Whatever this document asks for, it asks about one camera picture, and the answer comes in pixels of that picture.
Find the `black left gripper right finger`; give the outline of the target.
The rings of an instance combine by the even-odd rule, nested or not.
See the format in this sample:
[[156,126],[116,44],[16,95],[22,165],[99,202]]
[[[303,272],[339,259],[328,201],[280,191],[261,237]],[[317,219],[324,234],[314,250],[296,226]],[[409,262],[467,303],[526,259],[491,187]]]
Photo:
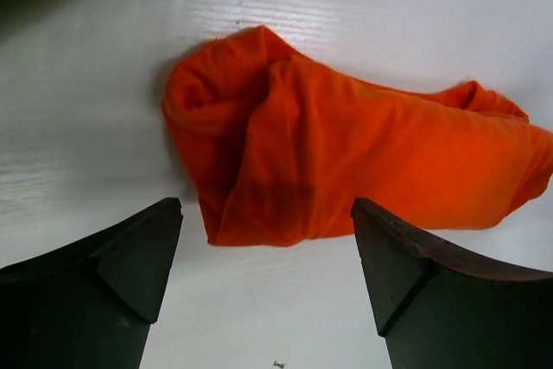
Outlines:
[[367,199],[351,216],[393,367],[551,367],[550,272],[480,255]]

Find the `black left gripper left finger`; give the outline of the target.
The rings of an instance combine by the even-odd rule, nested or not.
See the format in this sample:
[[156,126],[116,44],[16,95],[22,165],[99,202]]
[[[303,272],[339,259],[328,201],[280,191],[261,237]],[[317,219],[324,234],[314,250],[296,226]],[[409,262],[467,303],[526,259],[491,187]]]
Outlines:
[[3,368],[138,368],[174,261],[181,203],[1,270]]

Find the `orange t shirt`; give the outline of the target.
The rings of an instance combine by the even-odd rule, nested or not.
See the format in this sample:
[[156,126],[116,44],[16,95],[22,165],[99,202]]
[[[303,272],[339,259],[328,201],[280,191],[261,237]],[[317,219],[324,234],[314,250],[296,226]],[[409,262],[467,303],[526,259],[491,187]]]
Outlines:
[[217,246],[349,235],[357,198],[425,229],[487,229],[552,174],[551,133],[504,96],[378,86],[264,26],[178,62],[162,112]]

